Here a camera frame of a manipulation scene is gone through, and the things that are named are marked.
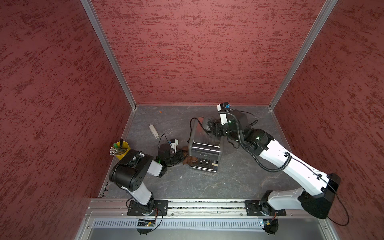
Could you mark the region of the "brown microfibre cloth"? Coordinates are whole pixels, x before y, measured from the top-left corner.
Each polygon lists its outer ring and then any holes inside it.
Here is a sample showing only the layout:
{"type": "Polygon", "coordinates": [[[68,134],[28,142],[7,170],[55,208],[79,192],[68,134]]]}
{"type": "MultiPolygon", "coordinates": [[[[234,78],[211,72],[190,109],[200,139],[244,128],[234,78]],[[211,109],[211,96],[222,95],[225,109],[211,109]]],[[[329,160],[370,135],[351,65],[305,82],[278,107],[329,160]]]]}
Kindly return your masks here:
{"type": "Polygon", "coordinates": [[[196,163],[198,161],[198,158],[196,157],[192,157],[189,155],[189,147],[188,146],[184,146],[181,148],[182,152],[183,152],[183,165],[189,165],[189,166],[192,166],[194,163],[196,163]]]}

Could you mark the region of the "grey steel coffee machine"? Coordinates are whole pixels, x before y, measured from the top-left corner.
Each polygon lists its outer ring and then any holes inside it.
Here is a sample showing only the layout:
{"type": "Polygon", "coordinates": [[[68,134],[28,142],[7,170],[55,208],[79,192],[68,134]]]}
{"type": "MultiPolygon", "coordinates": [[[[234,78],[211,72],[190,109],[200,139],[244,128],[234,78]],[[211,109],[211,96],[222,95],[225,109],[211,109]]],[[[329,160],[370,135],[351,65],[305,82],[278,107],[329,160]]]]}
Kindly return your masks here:
{"type": "Polygon", "coordinates": [[[200,125],[204,118],[193,119],[192,133],[189,140],[189,155],[198,158],[190,166],[192,169],[216,173],[224,150],[225,137],[215,137],[205,132],[200,125]]]}

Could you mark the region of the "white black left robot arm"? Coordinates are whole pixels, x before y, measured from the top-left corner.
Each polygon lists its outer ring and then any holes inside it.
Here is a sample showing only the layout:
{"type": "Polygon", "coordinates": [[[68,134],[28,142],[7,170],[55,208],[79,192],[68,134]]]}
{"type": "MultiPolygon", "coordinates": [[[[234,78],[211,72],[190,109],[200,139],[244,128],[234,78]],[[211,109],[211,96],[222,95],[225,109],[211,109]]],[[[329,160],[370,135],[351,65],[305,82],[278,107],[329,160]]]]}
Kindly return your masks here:
{"type": "Polygon", "coordinates": [[[130,150],[110,171],[109,180],[132,196],[141,214],[150,215],[155,210],[155,200],[153,193],[145,186],[144,178],[147,174],[161,178],[167,168],[181,163],[184,158],[182,150],[165,159],[154,159],[141,151],[130,150]]]}

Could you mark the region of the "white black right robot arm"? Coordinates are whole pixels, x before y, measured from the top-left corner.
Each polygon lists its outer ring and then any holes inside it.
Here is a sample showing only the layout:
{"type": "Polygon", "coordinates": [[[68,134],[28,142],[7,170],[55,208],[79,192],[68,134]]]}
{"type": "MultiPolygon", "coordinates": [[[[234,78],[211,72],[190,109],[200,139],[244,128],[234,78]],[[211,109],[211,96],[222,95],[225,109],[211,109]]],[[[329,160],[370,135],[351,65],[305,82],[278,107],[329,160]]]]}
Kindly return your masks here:
{"type": "Polygon", "coordinates": [[[232,109],[228,103],[217,108],[220,119],[209,121],[207,132],[237,142],[263,170],[284,172],[300,185],[291,191],[266,191],[259,201],[259,211],[273,216],[285,210],[304,210],[315,218],[326,219],[337,197],[341,178],[317,170],[266,131],[254,129],[244,112],[232,109]]]}

